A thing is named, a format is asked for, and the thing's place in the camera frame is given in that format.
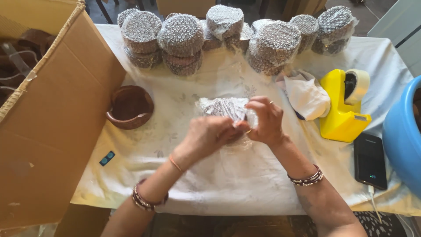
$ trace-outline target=woman's left hand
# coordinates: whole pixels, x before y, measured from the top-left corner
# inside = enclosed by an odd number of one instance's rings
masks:
[[[174,149],[174,161],[187,170],[197,161],[213,154],[236,133],[230,117],[207,116],[194,118],[185,139]]]

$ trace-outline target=orange thread bracelet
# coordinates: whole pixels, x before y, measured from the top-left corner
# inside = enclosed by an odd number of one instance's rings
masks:
[[[171,163],[181,172],[181,173],[183,173],[183,170],[174,162],[174,160],[173,160],[173,155],[170,155],[170,161],[171,161]]]

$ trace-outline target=white cloth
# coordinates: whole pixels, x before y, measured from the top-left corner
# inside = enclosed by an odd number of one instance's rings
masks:
[[[292,108],[305,120],[326,117],[329,113],[330,97],[310,73],[293,70],[291,76],[279,74],[276,84],[284,90]]]
[[[301,121],[285,94],[272,78],[254,72],[241,55],[225,49],[205,52],[196,75],[173,76],[160,65],[140,71],[129,63],[117,25],[97,25],[128,75],[124,84],[143,86],[152,95],[154,114],[148,123],[134,130],[120,130],[108,121],[98,138],[71,203],[117,208],[130,196],[132,186],[150,176],[167,160],[183,139],[194,102],[199,97],[250,97],[267,95],[285,110],[282,127],[298,149],[317,164],[352,210],[372,210],[367,186],[354,179],[353,146],[321,138],[318,120]],[[333,69],[357,68],[371,76],[362,101],[362,112],[372,116],[367,130],[381,136],[387,111],[413,79],[388,39],[353,37],[344,53],[326,57],[311,51],[297,56],[295,68],[316,78]],[[109,151],[115,157],[102,167]],[[386,162],[389,189],[377,191],[379,211],[421,215],[421,200]],[[193,215],[293,215],[304,214],[293,185],[274,155],[264,144],[234,154],[218,152],[186,172],[169,192],[159,211]]]

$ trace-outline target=bangle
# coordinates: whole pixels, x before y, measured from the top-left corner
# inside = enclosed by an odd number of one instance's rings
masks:
[[[183,170],[175,163],[174,159],[173,159],[173,155],[170,155],[170,161],[171,163],[181,172],[184,173]]]
[[[291,176],[288,175],[288,178],[293,184],[298,186],[310,186],[315,183],[318,183],[323,178],[323,172],[317,165],[314,164],[314,166],[317,168],[317,172],[312,177],[309,177],[307,179],[293,179],[291,178]]]
[[[145,182],[146,179],[142,179],[141,181],[139,181],[139,183],[137,183],[134,187],[133,187],[133,201],[134,203],[142,208],[145,211],[155,211],[156,206],[158,205],[163,205],[167,202],[168,200],[168,193],[167,195],[165,195],[164,199],[160,202],[148,202],[145,199],[143,199],[143,197],[137,192],[137,186],[139,184],[142,184],[143,182]]]

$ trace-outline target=hand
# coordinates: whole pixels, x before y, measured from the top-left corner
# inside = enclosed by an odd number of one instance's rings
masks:
[[[247,122],[240,121],[236,127],[242,131],[250,131],[247,135],[251,140],[265,143],[270,148],[281,144],[285,137],[281,126],[284,110],[271,103],[266,96],[252,97],[245,107],[256,111],[258,126],[251,129]]]
[[[194,118],[185,139],[173,151],[173,159],[186,170],[227,143],[238,130],[230,117],[207,116]]]

